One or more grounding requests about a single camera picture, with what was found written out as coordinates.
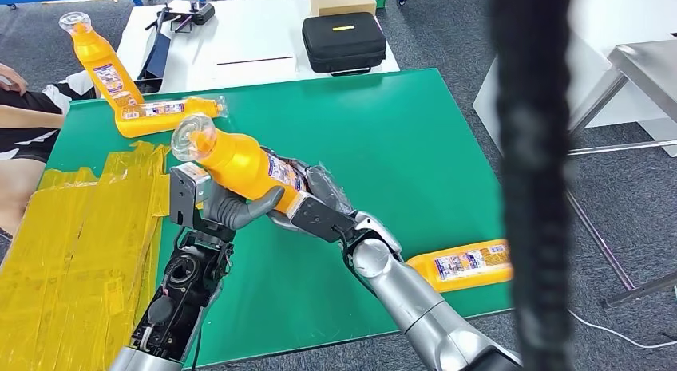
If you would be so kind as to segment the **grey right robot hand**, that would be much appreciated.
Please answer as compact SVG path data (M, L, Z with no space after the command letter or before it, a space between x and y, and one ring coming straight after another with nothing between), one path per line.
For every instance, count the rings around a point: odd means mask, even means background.
M336 184L332 174L322 164L309 165L296 158L281 156L265 146L263 150L290 164L303 177L307 191L328 207L347 215L354 211L344 189Z

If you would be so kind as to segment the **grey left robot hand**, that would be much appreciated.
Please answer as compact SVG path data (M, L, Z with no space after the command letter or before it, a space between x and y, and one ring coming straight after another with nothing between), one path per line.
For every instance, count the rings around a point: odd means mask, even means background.
M283 194L283 187L274 186L262 197L247 201L243 196L213 182L209 197L204 204L203 216L205 219L237 231L274 210Z

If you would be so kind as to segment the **person's hand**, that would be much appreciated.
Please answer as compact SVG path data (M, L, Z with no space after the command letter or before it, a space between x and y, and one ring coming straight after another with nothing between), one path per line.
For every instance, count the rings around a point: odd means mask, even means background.
M23 95L27 90L27 81L8 65L0 64L1 88Z

